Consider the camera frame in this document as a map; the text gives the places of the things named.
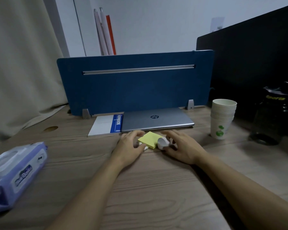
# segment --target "blue desk divider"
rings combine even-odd
[[[183,107],[190,99],[205,105],[213,57],[214,51],[204,50],[61,58],[57,64],[71,112],[81,116],[82,109],[101,114]]]

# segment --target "hand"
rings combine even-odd
[[[116,148],[112,152],[111,159],[115,160],[121,166],[121,169],[130,165],[142,153],[146,144],[141,144],[134,148],[133,140],[136,136],[143,136],[144,131],[136,130],[127,134],[122,134],[121,139],[117,143]]]
[[[162,131],[161,133],[166,135],[167,138],[172,138],[173,143],[177,144],[176,151],[171,147],[164,147],[165,152],[177,160],[192,165],[197,164],[202,156],[207,154],[195,139],[183,132],[172,130]]]

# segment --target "wooden desk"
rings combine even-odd
[[[48,163],[14,209],[0,215],[0,230],[39,230],[49,225],[115,148],[119,134],[87,137],[95,118],[82,120],[67,114],[68,109],[66,106],[0,144],[0,153],[40,141],[49,146]],[[288,201],[288,142],[270,147],[249,142],[249,131],[237,123],[232,124],[226,140],[216,140],[208,136],[209,108],[186,112],[195,126],[181,131]],[[58,129],[43,132],[51,126]],[[241,229],[226,200],[205,174],[195,169],[194,172],[157,149],[145,151],[115,182],[101,229],[230,229],[226,219]]]

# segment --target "stack of paper cups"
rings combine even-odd
[[[225,139],[226,132],[234,119],[237,103],[229,99],[215,99],[211,108],[210,134],[215,139]]]

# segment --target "black water bottle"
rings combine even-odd
[[[259,104],[251,128],[250,139],[265,145],[277,145],[288,125],[288,81],[281,87],[264,88],[264,98]]]

